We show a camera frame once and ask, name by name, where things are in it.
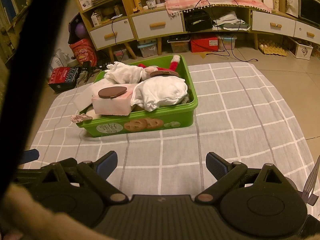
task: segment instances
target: pink foam block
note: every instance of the pink foam block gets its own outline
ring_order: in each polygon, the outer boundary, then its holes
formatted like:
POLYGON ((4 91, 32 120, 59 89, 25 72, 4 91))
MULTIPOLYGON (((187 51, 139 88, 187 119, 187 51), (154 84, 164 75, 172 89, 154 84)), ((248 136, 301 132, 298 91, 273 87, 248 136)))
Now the pink foam block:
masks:
POLYGON ((107 114, 107 115, 129 115, 133 109, 130 106, 132 98, 132 92, 137 84, 120 84, 115 86, 126 87, 127 91, 119 97, 100 98, 95 96, 92 98, 92 106, 96 114, 107 114))

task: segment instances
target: black pole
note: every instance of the black pole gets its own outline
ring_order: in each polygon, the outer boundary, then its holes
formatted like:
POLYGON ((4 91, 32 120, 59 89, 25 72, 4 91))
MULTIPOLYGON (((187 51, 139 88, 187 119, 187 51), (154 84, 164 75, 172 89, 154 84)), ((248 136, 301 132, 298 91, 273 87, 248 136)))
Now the black pole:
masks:
POLYGON ((66 3, 33 0, 20 33, 0 117, 0 200, 28 139, 66 3))

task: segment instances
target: yellow cylinder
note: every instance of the yellow cylinder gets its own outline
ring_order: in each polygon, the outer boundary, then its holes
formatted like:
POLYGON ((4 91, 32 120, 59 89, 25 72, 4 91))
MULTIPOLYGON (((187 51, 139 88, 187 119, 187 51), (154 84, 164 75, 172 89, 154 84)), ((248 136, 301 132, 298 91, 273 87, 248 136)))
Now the yellow cylinder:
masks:
POLYGON ((142 10, 142 1, 141 0, 133 0, 135 6, 139 9, 142 10))

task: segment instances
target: black bag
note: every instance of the black bag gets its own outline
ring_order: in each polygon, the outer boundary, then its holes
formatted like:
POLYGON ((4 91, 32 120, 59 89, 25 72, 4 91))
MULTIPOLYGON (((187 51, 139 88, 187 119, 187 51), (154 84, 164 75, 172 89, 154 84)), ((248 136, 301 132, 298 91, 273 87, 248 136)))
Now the black bag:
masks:
POLYGON ((213 27, 210 15, 204 10, 188 13, 185 16, 185 23, 190 32, 203 31, 213 27))

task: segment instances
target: wooden drawer handle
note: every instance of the wooden drawer handle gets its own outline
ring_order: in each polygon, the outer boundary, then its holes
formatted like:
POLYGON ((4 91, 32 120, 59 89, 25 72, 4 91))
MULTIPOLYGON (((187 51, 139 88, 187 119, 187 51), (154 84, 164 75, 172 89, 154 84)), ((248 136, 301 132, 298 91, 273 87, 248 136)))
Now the wooden drawer handle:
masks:
POLYGON ((314 38, 315 35, 313 33, 307 32, 307 36, 314 38))
POLYGON ((270 23, 270 25, 271 25, 272 27, 282 28, 282 25, 281 25, 281 24, 270 23))
POLYGON ((105 39, 109 39, 109 38, 111 38, 111 37, 113 37, 113 36, 117 36, 117 34, 118 34, 118 32, 115 32, 115 34, 110 33, 110 34, 104 35, 104 38, 105 38, 105 39))
POLYGON ((165 26, 165 22, 151 23, 150 28, 165 26))

